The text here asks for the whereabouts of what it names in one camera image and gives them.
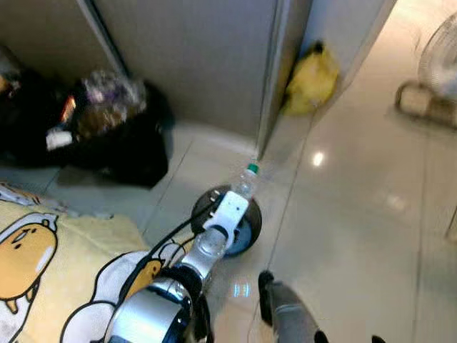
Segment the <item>round black floor base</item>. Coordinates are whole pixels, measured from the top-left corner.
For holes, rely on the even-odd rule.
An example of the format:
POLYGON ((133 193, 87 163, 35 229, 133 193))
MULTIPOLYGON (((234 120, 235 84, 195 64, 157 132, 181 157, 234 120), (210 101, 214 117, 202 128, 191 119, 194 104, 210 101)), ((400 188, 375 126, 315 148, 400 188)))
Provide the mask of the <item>round black floor base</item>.
MULTIPOLYGON (((206 190, 203 194, 197 197, 193 206, 192 214, 196 214, 199 210, 212 206, 209 214, 201 215, 192 221, 192 229, 202 229, 203 224, 209 218, 212 218, 216 209, 218 209, 219 202, 226 192, 229 192, 231 187, 228 184, 219 185, 206 190)), ((258 205, 256 199, 249 199, 247 212, 242 216, 241 222, 234 229, 235 241, 226 249, 225 256, 234 258, 238 255, 247 252, 255 242, 260 238, 262 230, 262 213, 261 207, 258 205)))

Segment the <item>black bag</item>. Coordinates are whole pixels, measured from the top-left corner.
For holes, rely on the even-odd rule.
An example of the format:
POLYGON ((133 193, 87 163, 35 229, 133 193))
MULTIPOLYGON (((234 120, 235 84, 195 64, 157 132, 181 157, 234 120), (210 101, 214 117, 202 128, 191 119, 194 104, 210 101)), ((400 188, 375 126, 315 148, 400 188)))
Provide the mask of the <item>black bag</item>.
POLYGON ((127 185, 156 186, 169 170, 164 123, 172 111, 162 91, 138 79, 147 88, 146 110, 105 134, 78 140, 71 125, 81 79, 65 87, 30 69, 0 72, 0 161, 23 167, 72 166, 127 185), (46 150, 46 134, 52 129, 71 131, 73 143, 46 150))

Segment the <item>yellow plastic bag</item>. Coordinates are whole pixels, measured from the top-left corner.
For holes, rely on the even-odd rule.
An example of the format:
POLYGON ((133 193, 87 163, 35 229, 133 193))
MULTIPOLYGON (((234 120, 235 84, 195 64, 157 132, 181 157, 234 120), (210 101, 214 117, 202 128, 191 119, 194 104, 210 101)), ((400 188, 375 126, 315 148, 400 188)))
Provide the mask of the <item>yellow plastic bag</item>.
POLYGON ((285 114, 304 116, 318 110, 333 95, 339 65, 323 41, 316 41, 293 69, 285 89, 285 114))

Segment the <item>small white packet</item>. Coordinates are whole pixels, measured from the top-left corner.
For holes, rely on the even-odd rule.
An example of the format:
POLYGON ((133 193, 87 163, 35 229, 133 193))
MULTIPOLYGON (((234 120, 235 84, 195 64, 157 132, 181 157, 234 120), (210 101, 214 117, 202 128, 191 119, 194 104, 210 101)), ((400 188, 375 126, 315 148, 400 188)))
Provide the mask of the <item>small white packet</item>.
POLYGON ((55 149, 60 149, 65 146, 69 146, 74 141, 73 134, 71 131, 63 129, 52 129, 46 134, 46 150, 53 151, 55 149))

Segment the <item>clear bag of rubbish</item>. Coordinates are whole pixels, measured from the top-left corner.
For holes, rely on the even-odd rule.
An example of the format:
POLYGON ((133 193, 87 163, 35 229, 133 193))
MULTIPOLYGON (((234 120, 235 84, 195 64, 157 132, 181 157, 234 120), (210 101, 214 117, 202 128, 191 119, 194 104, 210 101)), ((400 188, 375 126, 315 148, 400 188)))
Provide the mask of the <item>clear bag of rubbish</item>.
POLYGON ((146 110, 148 92, 139 79, 94 71, 79 81, 77 114, 71 127, 78 140, 115 129, 146 110))

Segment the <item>clear green-capped plastic bottle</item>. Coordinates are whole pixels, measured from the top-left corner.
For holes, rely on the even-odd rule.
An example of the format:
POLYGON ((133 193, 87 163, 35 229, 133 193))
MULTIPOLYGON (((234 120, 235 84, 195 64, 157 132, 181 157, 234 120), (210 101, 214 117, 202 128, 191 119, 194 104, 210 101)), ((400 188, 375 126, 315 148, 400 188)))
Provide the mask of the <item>clear green-capped plastic bottle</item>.
POLYGON ((231 181, 231 191, 247 200, 253 199, 258 189, 259 174, 260 167, 258 164, 247 164, 245 169, 231 181))

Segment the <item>yellow cartoon print blanket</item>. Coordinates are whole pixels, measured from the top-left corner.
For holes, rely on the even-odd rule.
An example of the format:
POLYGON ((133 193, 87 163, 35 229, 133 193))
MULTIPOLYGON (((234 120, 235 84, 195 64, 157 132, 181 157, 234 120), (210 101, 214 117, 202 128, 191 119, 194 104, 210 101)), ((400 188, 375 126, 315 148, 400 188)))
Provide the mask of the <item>yellow cartoon print blanket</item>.
POLYGON ((75 212, 0 182, 0 343, 99 343, 135 293, 186 249, 151 249, 125 217, 75 212))

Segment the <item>grey wardrobe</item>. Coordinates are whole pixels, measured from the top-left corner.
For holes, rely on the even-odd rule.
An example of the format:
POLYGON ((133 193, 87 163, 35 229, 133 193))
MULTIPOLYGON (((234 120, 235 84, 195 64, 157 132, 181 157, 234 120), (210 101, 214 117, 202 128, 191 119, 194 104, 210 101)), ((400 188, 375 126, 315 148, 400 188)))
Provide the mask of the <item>grey wardrobe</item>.
POLYGON ((349 75, 397 0, 0 0, 0 53, 64 83, 150 81, 178 118, 237 134, 260 158, 295 60, 325 43, 349 75))

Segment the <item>beige standing fan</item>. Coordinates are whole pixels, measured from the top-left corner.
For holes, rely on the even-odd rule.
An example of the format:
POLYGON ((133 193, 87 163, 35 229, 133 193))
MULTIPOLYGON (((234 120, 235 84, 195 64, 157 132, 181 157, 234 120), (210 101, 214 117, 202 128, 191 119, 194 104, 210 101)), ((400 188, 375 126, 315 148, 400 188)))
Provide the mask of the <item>beige standing fan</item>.
POLYGON ((457 129, 457 14, 447 17, 428 40, 418 63, 418 79, 399 85, 393 108, 457 129))

